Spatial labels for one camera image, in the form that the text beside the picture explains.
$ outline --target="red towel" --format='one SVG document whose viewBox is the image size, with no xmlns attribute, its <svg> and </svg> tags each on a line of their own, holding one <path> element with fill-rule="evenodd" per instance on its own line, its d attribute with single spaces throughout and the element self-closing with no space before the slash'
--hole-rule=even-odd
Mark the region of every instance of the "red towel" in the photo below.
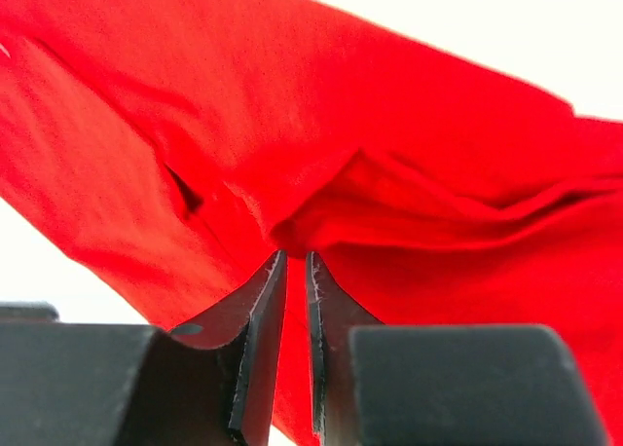
<svg viewBox="0 0 623 446">
<path fill-rule="evenodd" d="M 623 439 L 623 126 L 310 0 L 0 0 L 0 195 L 166 328 L 291 256 L 389 323 L 541 322 Z"/>
</svg>

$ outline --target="red shirt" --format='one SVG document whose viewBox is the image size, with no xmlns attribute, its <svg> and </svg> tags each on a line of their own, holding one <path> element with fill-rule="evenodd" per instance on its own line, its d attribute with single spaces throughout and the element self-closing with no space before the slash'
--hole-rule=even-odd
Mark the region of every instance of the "red shirt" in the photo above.
<svg viewBox="0 0 623 446">
<path fill-rule="evenodd" d="M 274 421 L 299 444 L 311 249 L 388 323 L 553 326 L 623 439 L 621 124 L 310 0 L 0 22 L 0 196 L 69 257 L 165 328 L 295 258 Z"/>
</svg>

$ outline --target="red cloth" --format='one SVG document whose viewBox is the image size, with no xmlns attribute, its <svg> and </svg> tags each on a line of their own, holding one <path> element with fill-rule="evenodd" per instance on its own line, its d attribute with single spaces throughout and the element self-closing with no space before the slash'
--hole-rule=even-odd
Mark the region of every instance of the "red cloth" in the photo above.
<svg viewBox="0 0 623 446">
<path fill-rule="evenodd" d="M 309 0 L 0 0 L 0 44 L 0 195 L 154 323 L 320 249 L 386 322 L 552 325 L 623 439 L 622 125 Z"/>
</svg>

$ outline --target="black metal clamp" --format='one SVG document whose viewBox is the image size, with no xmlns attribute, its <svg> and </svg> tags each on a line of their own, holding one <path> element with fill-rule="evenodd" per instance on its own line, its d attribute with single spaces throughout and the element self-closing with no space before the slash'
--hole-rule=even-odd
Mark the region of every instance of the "black metal clamp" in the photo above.
<svg viewBox="0 0 623 446">
<path fill-rule="evenodd" d="M 0 307 L 0 444 L 266 445 L 285 277 L 278 252 L 170 334 L 55 323 L 49 306 Z M 317 254 L 307 287 L 324 445 L 607 444 L 551 329 L 385 326 Z"/>
</svg>

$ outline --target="white background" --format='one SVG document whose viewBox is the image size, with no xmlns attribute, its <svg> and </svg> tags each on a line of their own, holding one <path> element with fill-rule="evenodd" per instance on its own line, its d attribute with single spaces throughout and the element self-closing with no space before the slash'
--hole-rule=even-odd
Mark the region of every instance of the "white background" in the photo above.
<svg viewBox="0 0 623 446">
<path fill-rule="evenodd" d="M 623 0 L 320 1 L 623 120 Z M 0 200 L 2 300 L 49 301 L 64 321 L 144 322 Z M 275 430 L 271 444 L 288 441 Z"/>
</svg>

